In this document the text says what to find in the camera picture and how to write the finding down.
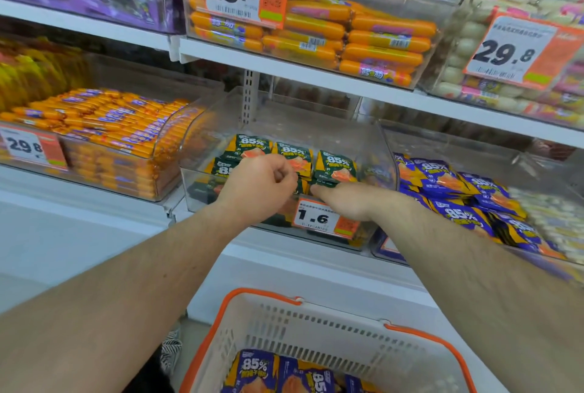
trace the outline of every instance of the clear plastic bin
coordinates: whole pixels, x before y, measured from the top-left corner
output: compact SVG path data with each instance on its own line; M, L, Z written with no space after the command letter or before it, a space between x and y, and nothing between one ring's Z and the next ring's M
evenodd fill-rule
M137 156L89 141L58 135L65 169L16 159L0 137L0 164L56 176L68 181L113 190L136 198L160 201L180 182L176 152L189 123L214 99L224 95L223 83L130 63L104 56L89 56L94 83L85 87L117 89L151 99L186 99L191 104L175 112L163 125L150 155ZM0 122L10 129L37 136L55 134L25 124Z
M207 9L207 0L185 0L185 11L187 34L193 38L414 88L462 3L287 0L282 29L245 19L233 21L232 16L222 13L225 6L235 8L233 3ZM239 10L247 13L244 9L241 6Z
M584 46L564 71L554 77L546 91L463 73L497 11L509 11L518 18L530 16L548 20L550 24L565 25L561 19L566 15L558 13L550 19L553 14L546 14L546 10L536 6L538 0L523 1L474 0L468 21L452 39L441 41L420 85L428 93L442 98L584 130ZM578 22L571 25L582 28Z
M561 259L584 264L584 200L557 172L543 168L528 153L386 120L381 124L394 153L446 161L457 172L491 178L506 186L511 197L527 212L526 222L552 248L549 255L536 255L537 258L530 256L535 253L528 253L530 260L566 268L580 267L563 264ZM395 246L391 242L382 247L384 241L383 235L376 235L374 254L404 264L399 252L392 250Z
M280 95L273 95L270 99L265 92L259 92L258 101L255 116L251 117L249 124L243 124L240 116L244 100L242 88L238 87L190 125L180 147L180 169L187 206L192 212L216 200L227 179L229 168L236 166L237 163L227 164L223 171L217 170L224 173L224 176L205 171L212 172L210 166L219 165L215 162L219 161L217 157L224 153L230 140L237 134L312 149L313 171L309 172L310 175L314 174L319 150L329 150L330 153L344 155L355 161L358 180L396 188L395 162L377 122L369 120L360 123L343 119L346 117L344 110ZM257 227L304 240L360 249L369 241L376 229L375 224L351 221L352 233L342 236L322 233L316 229L293 227L295 222L299 222L299 199L318 202L316 198L306 195L309 178L304 182L306 187L301 193L293 195L277 214Z

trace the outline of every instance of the white plastic basket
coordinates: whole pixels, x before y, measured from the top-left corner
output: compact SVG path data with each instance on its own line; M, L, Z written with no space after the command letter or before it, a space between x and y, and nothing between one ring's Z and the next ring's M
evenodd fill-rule
M477 393L460 353L440 338L250 288L226 296L180 393L219 392L247 348L321 364L385 392Z

